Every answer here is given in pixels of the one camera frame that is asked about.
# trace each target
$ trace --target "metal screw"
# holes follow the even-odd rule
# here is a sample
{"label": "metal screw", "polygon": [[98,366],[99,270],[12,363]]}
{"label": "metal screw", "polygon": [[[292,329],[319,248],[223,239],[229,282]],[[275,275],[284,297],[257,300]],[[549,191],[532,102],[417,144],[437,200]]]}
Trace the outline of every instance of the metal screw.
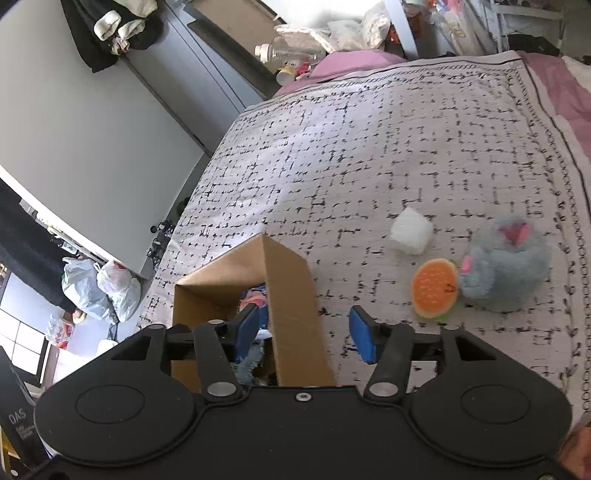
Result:
{"label": "metal screw", "polygon": [[312,400],[312,395],[310,395],[309,393],[306,392],[300,392],[295,394],[295,399],[297,401],[310,401]]}
{"label": "metal screw", "polygon": [[228,397],[236,391],[236,385],[230,382],[215,382],[208,386],[207,393],[214,397]]}
{"label": "metal screw", "polygon": [[390,382],[377,382],[369,387],[369,392],[376,397],[392,397],[398,393],[398,387]]}

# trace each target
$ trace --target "white cube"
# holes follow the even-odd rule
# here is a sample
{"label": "white cube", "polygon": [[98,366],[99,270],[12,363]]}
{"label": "white cube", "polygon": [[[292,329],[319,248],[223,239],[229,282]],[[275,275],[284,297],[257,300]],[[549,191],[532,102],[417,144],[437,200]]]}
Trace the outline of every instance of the white cube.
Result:
{"label": "white cube", "polygon": [[421,255],[433,236],[433,224],[423,215],[406,207],[390,230],[392,246],[409,255]]}

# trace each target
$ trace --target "stuffed toy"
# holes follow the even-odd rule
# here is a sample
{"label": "stuffed toy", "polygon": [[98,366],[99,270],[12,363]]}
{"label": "stuffed toy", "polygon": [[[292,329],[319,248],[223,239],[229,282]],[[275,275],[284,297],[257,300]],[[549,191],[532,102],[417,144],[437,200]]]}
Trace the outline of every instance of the stuffed toy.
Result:
{"label": "stuffed toy", "polygon": [[472,237],[460,266],[468,300],[494,312],[519,309],[548,278],[550,250],[544,236],[518,215],[497,217]]}

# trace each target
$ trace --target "plush watermelon slice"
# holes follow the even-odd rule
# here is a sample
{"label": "plush watermelon slice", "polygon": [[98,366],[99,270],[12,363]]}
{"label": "plush watermelon slice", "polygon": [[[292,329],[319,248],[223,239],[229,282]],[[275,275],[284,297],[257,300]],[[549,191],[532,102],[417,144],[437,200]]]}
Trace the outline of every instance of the plush watermelon slice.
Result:
{"label": "plush watermelon slice", "polygon": [[445,258],[421,265],[412,284],[414,309],[421,317],[432,319],[447,313],[457,300],[457,269]]}

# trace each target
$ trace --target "cardboard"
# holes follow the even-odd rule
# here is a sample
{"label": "cardboard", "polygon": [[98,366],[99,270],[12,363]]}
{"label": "cardboard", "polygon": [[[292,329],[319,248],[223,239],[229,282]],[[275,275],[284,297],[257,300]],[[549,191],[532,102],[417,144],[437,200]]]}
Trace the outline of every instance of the cardboard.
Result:
{"label": "cardboard", "polygon": [[[182,278],[174,288],[173,324],[229,319],[243,291],[265,283],[279,385],[331,386],[316,289],[306,261],[260,233]],[[194,362],[173,362],[173,377],[199,391]]]}

